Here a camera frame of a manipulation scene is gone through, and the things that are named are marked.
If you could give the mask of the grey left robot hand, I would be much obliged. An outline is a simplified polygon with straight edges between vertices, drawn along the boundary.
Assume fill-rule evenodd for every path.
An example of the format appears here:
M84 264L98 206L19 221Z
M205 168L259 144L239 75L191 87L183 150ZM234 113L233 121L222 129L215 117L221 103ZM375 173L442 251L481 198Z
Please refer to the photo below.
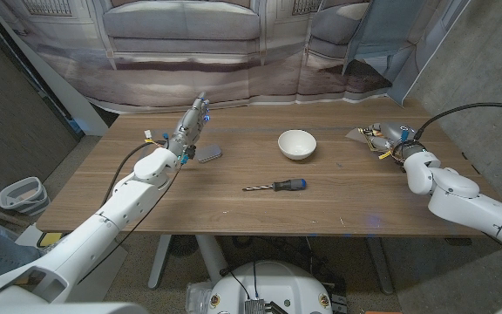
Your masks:
M177 155L180 160L183 160L185 155L189 155L191 159L191 154L194 154L188 154L187 149L195 146L204 125L210 120L208 105L206 93L202 92L174 128L168 140L167 149Z

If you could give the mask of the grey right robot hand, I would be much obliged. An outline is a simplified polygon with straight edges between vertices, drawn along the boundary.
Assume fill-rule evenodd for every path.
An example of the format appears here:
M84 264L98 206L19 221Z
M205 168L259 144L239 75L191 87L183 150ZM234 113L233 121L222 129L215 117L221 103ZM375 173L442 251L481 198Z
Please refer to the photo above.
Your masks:
M375 123L358 132L364 137L371 151L405 161L413 154L422 152L425 147L414 140L416 131L408 125L398 122Z

